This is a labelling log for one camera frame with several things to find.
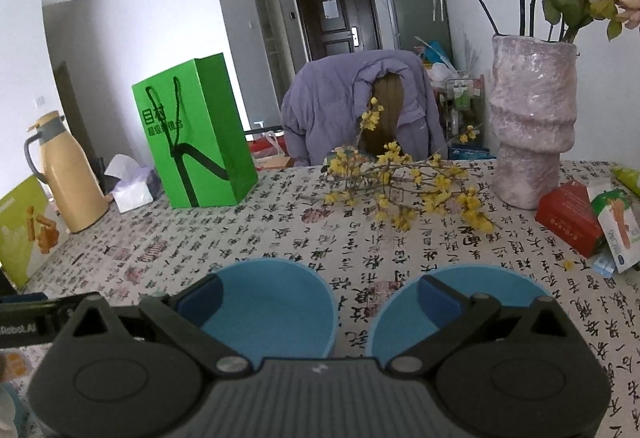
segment purple jacket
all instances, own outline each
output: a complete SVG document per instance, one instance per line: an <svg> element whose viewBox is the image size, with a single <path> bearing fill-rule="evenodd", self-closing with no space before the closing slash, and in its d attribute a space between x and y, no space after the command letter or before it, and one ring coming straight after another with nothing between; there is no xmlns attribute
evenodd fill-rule
<svg viewBox="0 0 640 438"><path fill-rule="evenodd" d="M400 75L404 89L396 131L402 150L414 160L426 160L444 147L438 107L422 61L403 50L372 50L309 62L296 75L282 101L282 125L297 166L321 165L336 147L354 144L373 83L388 73Z"/></svg>

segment ribbed gray surface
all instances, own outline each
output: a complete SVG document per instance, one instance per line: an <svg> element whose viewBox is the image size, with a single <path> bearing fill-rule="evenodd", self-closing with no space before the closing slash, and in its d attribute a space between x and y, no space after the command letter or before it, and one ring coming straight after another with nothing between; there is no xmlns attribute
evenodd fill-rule
<svg viewBox="0 0 640 438"><path fill-rule="evenodd" d="M418 382L373 360L267 360L251 378L220 382L167 438L471 438Z"/></svg>

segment yellow thermos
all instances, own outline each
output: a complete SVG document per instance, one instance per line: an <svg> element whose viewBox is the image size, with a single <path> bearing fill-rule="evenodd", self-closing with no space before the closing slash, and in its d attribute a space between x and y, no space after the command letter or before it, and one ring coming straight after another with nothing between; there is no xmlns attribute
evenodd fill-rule
<svg viewBox="0 0 640 438"><path fill-rule="evenodd" d="M69 230L80 232L93 225L109 209L98 180L78 141L65 129L57 111L42 116L34 126L38 132L24 143L24 155L38 180L53 193L60 214ZM38 140L43 172L36 169L29 146Z"/></svg>

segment textured vase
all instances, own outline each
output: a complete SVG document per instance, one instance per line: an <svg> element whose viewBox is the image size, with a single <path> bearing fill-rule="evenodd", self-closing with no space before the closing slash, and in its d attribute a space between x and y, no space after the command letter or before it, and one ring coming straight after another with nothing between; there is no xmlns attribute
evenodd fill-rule
<svg viewBox="0 0 640 438"><path fill-rule="evenodd" d="M560 154L574 146L574 44L494 37L490 123L500 141L494 190L520 209L538 208L558 186Z"/></svg>

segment chinese calligraphy tablecloth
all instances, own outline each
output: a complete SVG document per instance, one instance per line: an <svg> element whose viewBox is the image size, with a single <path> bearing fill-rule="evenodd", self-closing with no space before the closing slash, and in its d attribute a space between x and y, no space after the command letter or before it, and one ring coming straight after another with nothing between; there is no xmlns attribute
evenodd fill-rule
<svg viewBox="0 0 640 438"><path fill-rule="evenodd" d="M411 278L455 263L487 263L528 275L558 299L606 370L613 390L598 438L640 433L640 273L595 273L584 258L492 193L491 161L468 164L485 211L499 226L474 232L460 216L425 216L409 232L375 222L367 200L325 207L319 168L260 174L239 206L171 210L166 198L137 211L111 208L58 251L27 286L50 298L99 291L112 305L140 294L177 293L236 259L304 262L334 290L340 314L336 356L363 354L381 305ZM562 164L562 181L610 175L603 162ZM27 352L35 364L46 346ZM18 383L24 394L28 379ZM41 432L33 420L28 436Z"/></svg>

